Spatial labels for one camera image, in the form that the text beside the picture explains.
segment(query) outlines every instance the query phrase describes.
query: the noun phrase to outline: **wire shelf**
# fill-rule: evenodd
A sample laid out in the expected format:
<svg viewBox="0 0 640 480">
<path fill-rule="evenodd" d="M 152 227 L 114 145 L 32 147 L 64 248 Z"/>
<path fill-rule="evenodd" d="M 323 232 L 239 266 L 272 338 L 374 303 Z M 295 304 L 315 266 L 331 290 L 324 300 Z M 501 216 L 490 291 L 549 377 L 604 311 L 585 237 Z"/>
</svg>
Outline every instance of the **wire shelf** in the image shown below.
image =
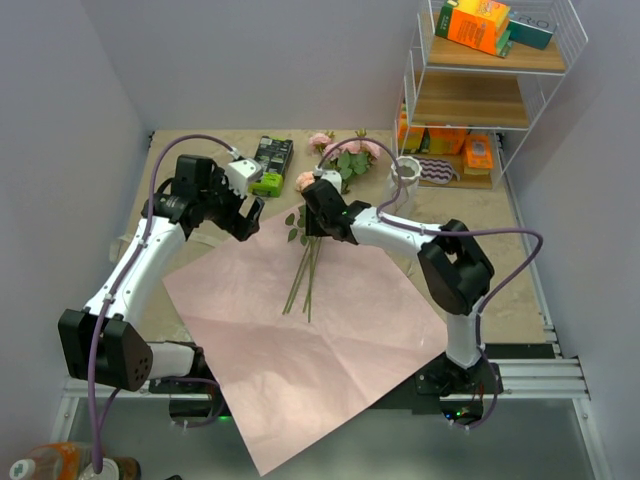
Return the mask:
<svg viewBox="0 0 640 480">
<path fill-rule="evenodd" d="M 422 62 L 430 69 L 458 70 L 470 72 L 526 73 L 562 76 L 571 69 L 588 42 L 587 34 L 578 18 L 571 0 L 502 0 L 515 12 L 537 19 L 550 20 L 557 24 L 553 40 L 545 52 L 536 55 L 529 47 L 515 45 L 506 59 L 479 54 L 470 64 L 469 50 L 462 53 L 458 61 L 443 61 L 438 55 L 442 41 L 436 40 L 435 26 L 445 0 L 422 0 L 418 12 L 418 34 L 422 46 Z M 518 52 L 524 57 L 519 59 Z"/>
<path fill-rule="evenodd" d="M 499 152 L 491 173 L 495 186 L 589 39 L 571 0 L 501 0 L 557 28 L 544 50 L 514 43 L 506 58 L 495 57 L 435 35 L 445 2 L 420 2 L 403 81 L 407 121 L 491 132 L 492 149 Z M 396 138 L 395 148 L 402 150 L 405 140 Z"/>
</svg>

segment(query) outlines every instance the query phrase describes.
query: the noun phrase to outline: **pink wrapping paper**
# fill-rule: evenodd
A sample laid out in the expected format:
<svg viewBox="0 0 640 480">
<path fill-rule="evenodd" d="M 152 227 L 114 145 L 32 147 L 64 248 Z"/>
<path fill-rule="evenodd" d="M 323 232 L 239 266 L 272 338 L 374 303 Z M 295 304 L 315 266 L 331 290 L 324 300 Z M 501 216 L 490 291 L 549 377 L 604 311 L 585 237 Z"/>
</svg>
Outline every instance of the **pink wrapping paper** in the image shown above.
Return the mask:
<svg viewBox="0 0 640 480">
<path fill-rule="evenodd" d="M 264 475 L 372 405 L 446 348 L 446 327 L 375 247 L 325 238 L 311 323 L 282 315 L 304 247 L 292 209 L 245 243 L 228 240 L 165 286 Z"/>
</svg>

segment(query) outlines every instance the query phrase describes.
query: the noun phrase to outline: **pink rose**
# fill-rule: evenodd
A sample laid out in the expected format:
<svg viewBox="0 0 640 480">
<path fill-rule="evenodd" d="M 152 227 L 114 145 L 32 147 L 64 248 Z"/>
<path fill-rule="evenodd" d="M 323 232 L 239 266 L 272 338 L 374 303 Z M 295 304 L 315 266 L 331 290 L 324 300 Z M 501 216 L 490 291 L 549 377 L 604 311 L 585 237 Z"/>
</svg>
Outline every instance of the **pink rose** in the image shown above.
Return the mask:
<svg viewBox="0 0 640 480">
<path fill-rule="evenodd" d="M 313 178 L 313 172 L 303 172 L 296 178 L 296 190 L 301 192 L 315 181 L 316 179 Z"/>
<path fill-rule="evenodd" d="M 355 155 L 362 151 L 362 142 L 359 142 L 357 140 L 354 140 L 352 142 L 347 142 L 344 145 L 341 145 L 340 149 L 343 152 L 346 150 L 347 152 L 353 153 Z"/>
<path fill-rule="evenodd" d="M 333 149 L 333 147 L 335 147 L 336 144 L 335 143 L 330 143 L 329 145 L 327 145 L 324 149 L 325 153 L 328 153 L 330 150 Z M 327 157 L 327 160 L 333 160 L 334 158 L 338 158 L 340 156 L 340 153 L 342 153 L 342 147 L 338 147 L 335 150 L 333 150 L 333 152 L 331 152 L 329 154 L 329 156 Z"/>
<path fill-rule="evenodd" d="M 367 142 L 364 141 L 362 142 L 362 146 L 364 147 L 364 149 L 369 152 L 369 154 L 375 159 L 377 160 L 378 158 L 380 158 L 380 154 L 381 154 L 381 148 L 379 145 L 376 145 L 375 143 L 371 143 L 371 142 Z"/>
<path fill-rule="evenodd" d="M 309 138 L 309 146 L 310 147 L 324 147 L 325 145 L 328 145 L 331 143 L 331 138 L 329 137 L 329 135 L 326 135 L 324 133 L 316 133 L 314 135 L 311 135 L 311 137 Z"/>
</svg>

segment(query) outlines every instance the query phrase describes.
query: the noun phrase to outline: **gray wall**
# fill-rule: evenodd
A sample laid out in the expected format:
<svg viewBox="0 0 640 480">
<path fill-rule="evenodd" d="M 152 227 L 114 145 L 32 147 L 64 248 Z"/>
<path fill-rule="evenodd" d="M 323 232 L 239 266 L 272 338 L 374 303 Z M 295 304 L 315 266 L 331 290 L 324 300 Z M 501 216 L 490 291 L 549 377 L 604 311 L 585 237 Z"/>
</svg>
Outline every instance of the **gray wall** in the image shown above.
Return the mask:
<svg viewBox="0 0 640 480">
<path fill-rule="evenodd" d="M 390 128 L 419 0 L 82 0 L 154 128 Z"/>
<path fill-rule="evenodd" d="M 78 0 L 0 15 L 0 476 L 47 442 L 65 374 L 56 323 L 107 273 L 145 138 Z"/>
<path fill-rule="evenodd" d="M 579 354 L 618 479 L 638 478 L 640 3 L 582 0 L 590 43 L 510 177 L 567 355 Z"/>
</svg>

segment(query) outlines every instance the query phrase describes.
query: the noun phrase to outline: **plastic bottle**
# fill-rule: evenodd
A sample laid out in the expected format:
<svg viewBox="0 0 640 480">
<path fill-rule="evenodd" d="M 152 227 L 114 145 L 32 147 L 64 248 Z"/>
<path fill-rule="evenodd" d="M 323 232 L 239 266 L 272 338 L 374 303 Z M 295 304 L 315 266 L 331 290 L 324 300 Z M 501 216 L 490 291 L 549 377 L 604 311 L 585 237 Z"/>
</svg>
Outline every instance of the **plastic bottle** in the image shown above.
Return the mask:
<svg viewBox="0 0 640 480">
<path fill-rule="evenodd" d="M 91 462 L 91 445 L 53 443 L 31 450 L 9 470 L 11 480 L 75 480 Z"/>
</svg>

